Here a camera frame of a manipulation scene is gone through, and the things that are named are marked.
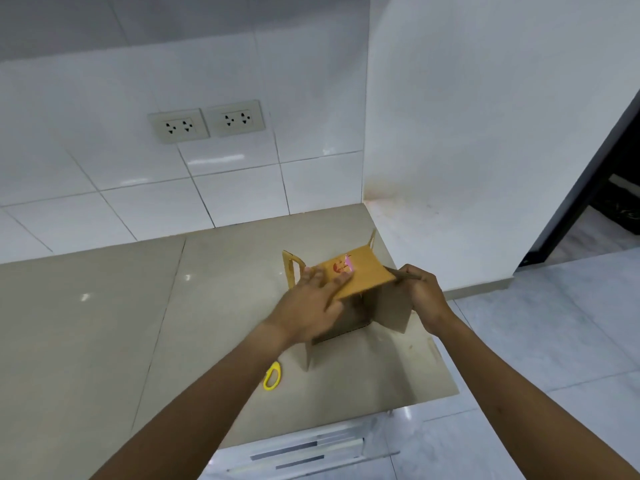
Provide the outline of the person's right hand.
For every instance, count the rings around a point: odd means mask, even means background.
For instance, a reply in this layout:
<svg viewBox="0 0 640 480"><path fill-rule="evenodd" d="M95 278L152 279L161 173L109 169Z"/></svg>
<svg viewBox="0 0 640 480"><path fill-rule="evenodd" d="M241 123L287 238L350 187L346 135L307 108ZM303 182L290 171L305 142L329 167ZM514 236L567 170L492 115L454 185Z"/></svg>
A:
<svg viewBox="0 0 640 480"><path fill-rule="evenodd" d="M426 271L424 294L409 295L409 297L412 309L420 318L424 328L438 338L442 338L450 325L458 319L447 303L436 276L432 273Z"/></svg>

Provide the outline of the person's left hand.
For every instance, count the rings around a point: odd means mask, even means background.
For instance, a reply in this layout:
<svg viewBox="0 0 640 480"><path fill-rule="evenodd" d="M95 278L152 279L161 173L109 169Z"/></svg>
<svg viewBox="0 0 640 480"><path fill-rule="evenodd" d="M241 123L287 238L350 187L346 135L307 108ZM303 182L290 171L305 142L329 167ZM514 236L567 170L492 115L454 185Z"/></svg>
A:
<svg viewBox="0 0 640 480"><path fill-rule="evenodd" d="M283 349L286 349L295 344L310 342L329 331L343 314L343 311L344 304L342 312L303 311L298 281L284 293L274 310L265 319L265 324L273 336L278 338Z"/></svg>

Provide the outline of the brown cardboard box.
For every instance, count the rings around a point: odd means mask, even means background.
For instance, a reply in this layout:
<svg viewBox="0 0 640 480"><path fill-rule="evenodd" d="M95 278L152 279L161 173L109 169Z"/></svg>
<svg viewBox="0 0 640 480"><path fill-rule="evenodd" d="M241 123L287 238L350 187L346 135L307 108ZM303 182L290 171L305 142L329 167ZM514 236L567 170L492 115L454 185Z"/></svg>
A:
<svg viewBox="0 0 640 480"><path fill-rule="evenodd" d="M313 347L375 322L398 333L405 333L412 313L409 295L395 286L395 278L374 254L377 230L367 244L333 257L317 266L327 277L353 272L352 279L336 295L344 304L343 314L324 334L294 347L293 355L301 370L312 364Z"/></svg>

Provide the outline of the person's right forearm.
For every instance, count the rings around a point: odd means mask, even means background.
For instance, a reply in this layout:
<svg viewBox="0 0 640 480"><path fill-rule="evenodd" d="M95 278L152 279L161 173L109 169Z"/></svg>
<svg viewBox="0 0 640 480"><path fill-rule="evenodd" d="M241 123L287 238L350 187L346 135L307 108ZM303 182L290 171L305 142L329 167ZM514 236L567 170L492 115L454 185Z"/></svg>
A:
<svg viewBox="0 0 640 480"><path fill-rule="evenodd" d="M455 314L430 327L526 480L640 480L628 461L503 361Z"/></svg>

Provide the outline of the person's left forearm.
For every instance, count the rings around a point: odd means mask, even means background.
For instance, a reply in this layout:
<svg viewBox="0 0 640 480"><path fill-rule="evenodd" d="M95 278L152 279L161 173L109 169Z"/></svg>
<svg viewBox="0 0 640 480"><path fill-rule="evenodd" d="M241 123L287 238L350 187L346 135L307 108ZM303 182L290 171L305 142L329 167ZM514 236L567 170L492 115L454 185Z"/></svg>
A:
<svg viewBox="0 0 640 480"><path fill-rule="evenodd" d="M268 368L294 342L265 320L176 396L90 480L197 480Z"/></svg>

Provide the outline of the white drawer cabinet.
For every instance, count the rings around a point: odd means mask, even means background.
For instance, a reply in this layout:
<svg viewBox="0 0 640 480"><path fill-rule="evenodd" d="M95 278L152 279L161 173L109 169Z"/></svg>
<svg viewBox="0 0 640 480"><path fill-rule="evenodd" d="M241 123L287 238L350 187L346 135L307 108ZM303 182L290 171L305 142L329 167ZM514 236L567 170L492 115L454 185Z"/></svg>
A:
<svg viewBox="0 0 640 480"><path fill-rule="evenodd" d="M391 412L217 451L198 480L293 480L399 452L388 436Z"/></svg>

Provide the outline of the beige double wall socket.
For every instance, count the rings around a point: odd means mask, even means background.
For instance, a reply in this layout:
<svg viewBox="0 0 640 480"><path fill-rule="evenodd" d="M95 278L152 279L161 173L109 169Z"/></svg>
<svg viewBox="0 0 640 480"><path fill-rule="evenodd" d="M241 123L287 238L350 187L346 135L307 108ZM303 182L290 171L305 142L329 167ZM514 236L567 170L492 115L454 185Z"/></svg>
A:
<svg viewBox="0 0 640 480"><path fill-rule="evenodd" d="M260 101L249 100L203 109L212 137L227 137L265 130Z"/></svg>
<svg viewBox="0 0 640 480"><path fill-rule="evenodd" d="M164 144L210 138L202 110L199 108L151 113L147 115L147 119L158 140Z"/></svg>

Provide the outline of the black door frame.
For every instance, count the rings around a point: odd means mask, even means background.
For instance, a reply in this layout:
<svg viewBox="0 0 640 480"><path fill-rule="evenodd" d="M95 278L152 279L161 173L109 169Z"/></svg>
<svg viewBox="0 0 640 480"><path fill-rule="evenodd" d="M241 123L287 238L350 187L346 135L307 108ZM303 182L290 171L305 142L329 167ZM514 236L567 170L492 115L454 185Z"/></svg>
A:
<svg viewBox="0 0 640 480"><path fill-rule="evenodd" d="M518 267L542 264L609 180L624 156L640 144L640 89L613 126L567 197Z"/></svg>

